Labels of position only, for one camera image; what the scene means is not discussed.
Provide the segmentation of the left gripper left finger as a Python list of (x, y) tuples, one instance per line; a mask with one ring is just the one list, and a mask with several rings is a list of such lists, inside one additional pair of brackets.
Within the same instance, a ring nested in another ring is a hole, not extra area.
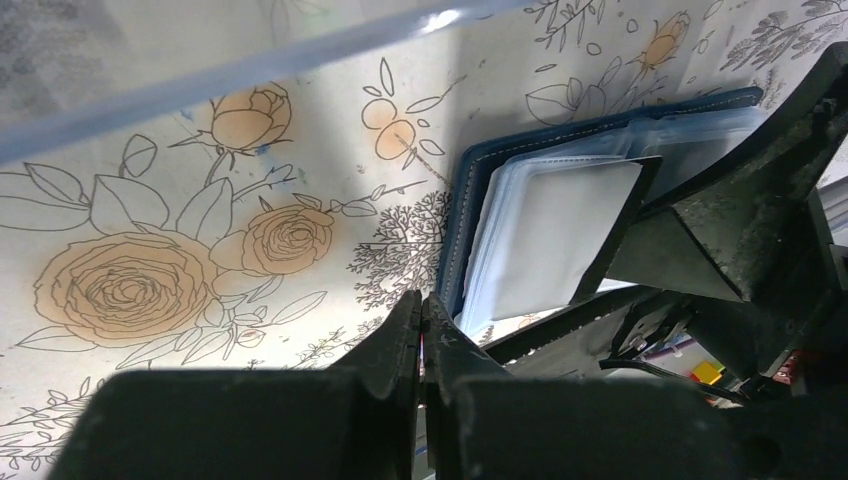
[(93, 396), (53, 479), (408, 479), (422, 297), (322, 370), (129, 371)]

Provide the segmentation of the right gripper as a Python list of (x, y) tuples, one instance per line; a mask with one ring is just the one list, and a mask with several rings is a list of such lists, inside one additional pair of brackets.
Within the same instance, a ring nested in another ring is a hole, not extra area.
[(609, 279), (688, 293), (666, 322), (740, 386), (750, 475), (847, 475), (847, 250), (812, 193), (847, 135), (847, 45), (827, 47), (792, 94), (714, 165), (648, 203), (607, 256)]

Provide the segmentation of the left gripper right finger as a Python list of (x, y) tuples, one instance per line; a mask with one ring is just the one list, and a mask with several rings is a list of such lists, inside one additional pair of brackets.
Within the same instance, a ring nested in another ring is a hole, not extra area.
[(741, 479), (728, 425), (680, 380), (511, 375), (422, 305), (428, 461), (439, 479)]

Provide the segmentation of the navy blue card holder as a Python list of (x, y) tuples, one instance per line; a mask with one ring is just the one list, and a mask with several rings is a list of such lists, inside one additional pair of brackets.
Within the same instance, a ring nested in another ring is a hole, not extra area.
[(436, 290), (468, 336), (617, 289), (641, 207), (714, 164), (765, 118), (749, 86), (484, 141), (457, 169)]

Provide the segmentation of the clear plastic card box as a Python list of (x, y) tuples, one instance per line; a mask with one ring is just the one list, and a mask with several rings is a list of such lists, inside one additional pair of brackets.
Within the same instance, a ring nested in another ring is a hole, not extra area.
[(1, 159), (517, 8), (515, 1), (5, 1)]

